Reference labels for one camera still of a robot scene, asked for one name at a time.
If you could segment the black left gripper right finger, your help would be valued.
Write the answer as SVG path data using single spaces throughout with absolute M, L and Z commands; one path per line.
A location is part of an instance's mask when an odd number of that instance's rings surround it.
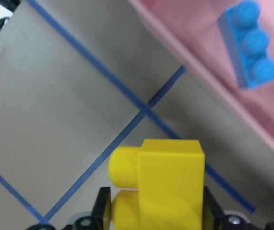
M 203 189 L 203 230 L 221 230 L 224 212 L 207 186 Z

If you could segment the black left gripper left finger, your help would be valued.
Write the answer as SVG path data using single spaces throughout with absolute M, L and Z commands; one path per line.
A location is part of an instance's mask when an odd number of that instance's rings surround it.
M 91 217 L 97 230 L 110 229 L 111 223 L 111 190 L 110 187 L 101 187 L 92 209 Z

